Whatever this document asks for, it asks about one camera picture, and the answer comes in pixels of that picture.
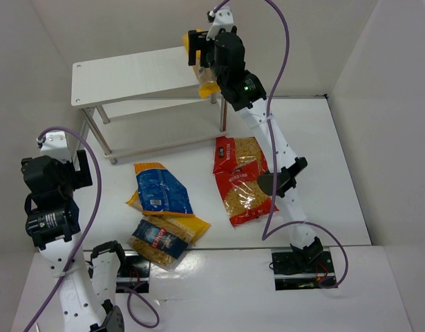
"metal rod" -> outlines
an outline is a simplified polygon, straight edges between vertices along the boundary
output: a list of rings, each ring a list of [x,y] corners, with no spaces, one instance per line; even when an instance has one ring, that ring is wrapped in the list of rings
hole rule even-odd
[[[104,154],[109,157],[112,154],[112,151],[109,148],[108,143],[106,143],[99,127],[97,127],[97,124],[95,123],[93,117],[89,113],[89,110],[88,109],[81,109],[81,111],[83,113],[83,117],[84,117],[86,123],[88,124],[89,129],[93,132],[95,139],[100,144],[100,147],[102,147]],[[110,158],[109,161],[111,162],[111,164],[115,164],[117,162],[117,159],[116,158]]]
[[[227,122],[227,101],[221,96],[221,115],[220,115],[220,131],[224,133],[226,131]]]
[[[211,94],[211,104],[217,103],[217,92]]]
[[[107,114],[106,114],[106,112],[105,112],[105,110],[104,110],[104,107],[103,107],[103,105],[97,105],[96,107],[95,107],[96,109],[97,109],[97,111],[99,112],[99,114],[100,114],[100,117],[102,118],[102,120],[103,120],[103,123],[105,124],[105,125],[107,125],[111,120],[109,119],[109,117],[107,116]]]

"yellow package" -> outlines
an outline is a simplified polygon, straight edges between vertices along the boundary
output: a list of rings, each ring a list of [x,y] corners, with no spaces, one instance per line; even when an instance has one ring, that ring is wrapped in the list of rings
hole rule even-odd
[[[132,195],[131,199],[126,203],[132,206],[133,208],[139,210],[140,212],[143,212],[143,207],[140,202],[140,199],[138,198],[137,191],[135,191],[134,195]],[[163,216],[154,216],[154,218],[160,218],[163,221],[172,223],[173,225],[176,225],[185,231],[193,230],[195,232],[195,235],[192,237],[191,243],[195,243],[198,238],[200,238],[210,226],[209,223],[201,220],[200,218],[197,218],[196,216],[194,218],[190,218],[185,216],[171,216],[166,214]]]
[[[182,37],[183,44],[185,45],[185,49],[189,51],[189,38],[186,35]],[[203,68],[200,66],[200,51],[197,51],[197,62],[195,66],[192,66],[194,73],[200,83],[200,88],[198,89],[198,94],[202,99],[210,96],[212,93],[220,92],[220,88],[218,87],[217,82],[215,81],[214,74],[212,73],[210,68]]]

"blue pasta bag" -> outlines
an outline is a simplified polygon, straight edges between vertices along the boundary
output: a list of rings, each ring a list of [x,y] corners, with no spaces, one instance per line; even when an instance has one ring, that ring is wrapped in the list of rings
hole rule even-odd
[[[192,216],[186,188],[160,163],[134,164],[143,215]]]

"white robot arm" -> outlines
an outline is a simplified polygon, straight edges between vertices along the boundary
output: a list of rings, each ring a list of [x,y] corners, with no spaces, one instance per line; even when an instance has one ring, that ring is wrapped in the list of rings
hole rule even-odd
[[[22,160],[22,173],[31,193],[25,202],[26,231],[51,269],[53,278],[63,278],[58,291],[65,332],[124,331],[122,312],[115,305],[117,272],[124,252],[111,241],[94,248],[91,254],[92,280],[79,248],[69,269],[64,268],[82,233],[79,209],[73,191],[92,185],[84,150],[77,152],[76,171],[63,131],[46,134],[41,156]]]
[[[272,141],[267,120],[270,120],[276,142],[278,165],[276,205],[285,222],[305,221],[306,217],[299,202],[295,177],[306,166],[305,158],[299,158],[288,145],[279,129],[275,117],[266,116],[266,92],[259,79],[245,69],[245,48],[237,36],[230,8],[223,6],[217,13],[209,12],[212,23],[209,31],[191,30],[189,36],[189,65],[195,64],[195,54],[200,51],[200,65],[210,68],[216,77],[223,97],[247,123],[266,156],[269,174],[262,174],[258,184],[264,193],[272,195],[273,154]],[[306,224],[291,226],[290,244],[294,251],[302,254],[305,263],[310,263],[323,251],[315,231]]]

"pasta bag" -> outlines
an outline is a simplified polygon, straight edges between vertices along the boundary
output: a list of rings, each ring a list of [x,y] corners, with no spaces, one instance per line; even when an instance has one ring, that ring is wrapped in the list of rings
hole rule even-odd
[[[172,265],[191,243],[194,232],[154,216],[143,216],[127,243],[145,259]]]
[[[252,161],[256,161],[259,172],[265,173],[267,161],[255,137],[228,138],[225,136],[216,139],[215,161],[213,173],[232,172]]]
[[[218,191],[234,227],[270,211],[272,200],[258,186],[258,175],[260,172],[256,161],[239,167],[232,173],[221,172],[215,175]]]
[[[140,199],[138,198],[138,191],[136,190],[135,193],[132,195],[131,199],[126,202],[129,206],[132,206],[133,208],[139,210],[140,212],[143,212],[143,207],[140,202]],[[196,216],[191,217],[185,217],[185,216],[171,216],[171,215],[162,215],[158,216],[158,218],[163,219],[164,221],[168,221],[169,223],[172,223],[184,230],[193,230],[195,232],[195,235],[193,236],[191,243],[195,244],[195,242],[198,240],[199,237],[201,237],[209,228],[211,225],[210,223],[207,223],[206,221],[203,221],[200,218],[197,218]]]
[[[194,217],[187,190],[160,163],[134,164],[143,214]]]

